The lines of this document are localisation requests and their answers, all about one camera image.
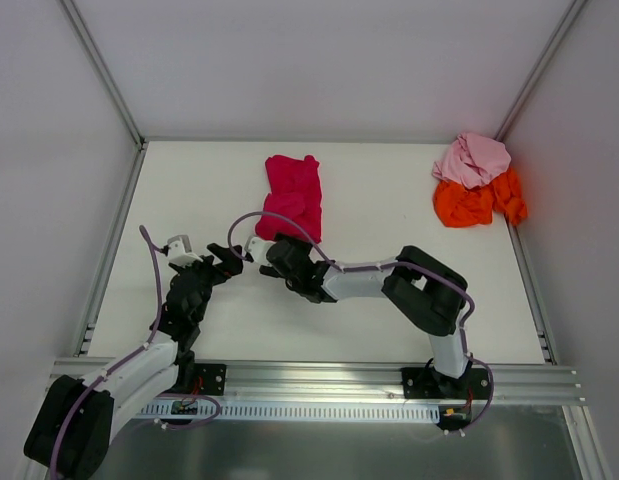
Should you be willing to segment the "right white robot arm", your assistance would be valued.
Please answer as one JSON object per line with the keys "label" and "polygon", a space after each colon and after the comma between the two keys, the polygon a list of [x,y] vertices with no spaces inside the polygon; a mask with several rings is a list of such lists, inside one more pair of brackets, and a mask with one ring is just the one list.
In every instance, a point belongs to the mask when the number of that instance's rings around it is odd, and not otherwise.
{"label": "right white robot arm", "polygon": [[469,389],[472,361],[464,324],[475,310],[468,283],[457,272],[415,246],[376,263],[347,264],[310,258],[316,250],[299,239],[281,236],[276,241],[252,237],[247,251],[265,276],[281,278],[286,287],[320,303],[353,298],[390,301],[429,337],[433,367],[430,381],[447,398]]}

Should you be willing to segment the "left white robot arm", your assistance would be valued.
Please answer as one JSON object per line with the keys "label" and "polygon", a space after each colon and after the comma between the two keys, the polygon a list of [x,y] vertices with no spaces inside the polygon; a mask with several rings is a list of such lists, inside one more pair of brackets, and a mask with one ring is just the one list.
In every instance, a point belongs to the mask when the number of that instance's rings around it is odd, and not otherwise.
{"label": "left white robot arm", "polygon": [[158,295],[148,339],[98,371],[62,375],[49,387],[23,451],[52,478],[90,478],[115,436],[150,401],[167,391],[194,391],[191,348],[212,290],[243,271],[240,247],[207,248],[209,255],[198,256],[186,237],[170,239],[161,251],[175,274],[168,292]]}

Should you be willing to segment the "magenta t shirt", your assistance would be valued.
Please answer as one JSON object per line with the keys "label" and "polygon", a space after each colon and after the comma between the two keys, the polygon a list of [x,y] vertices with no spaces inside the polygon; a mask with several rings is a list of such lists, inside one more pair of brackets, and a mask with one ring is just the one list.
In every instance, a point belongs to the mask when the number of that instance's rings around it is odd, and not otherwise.
{"label": "magenta t shirt", "polygon": [[263,210],[290,219],[311,239],[322,241],[322,188],[319,162],[306,155],[302,160],[274,155],[265,161],[270,185]]}

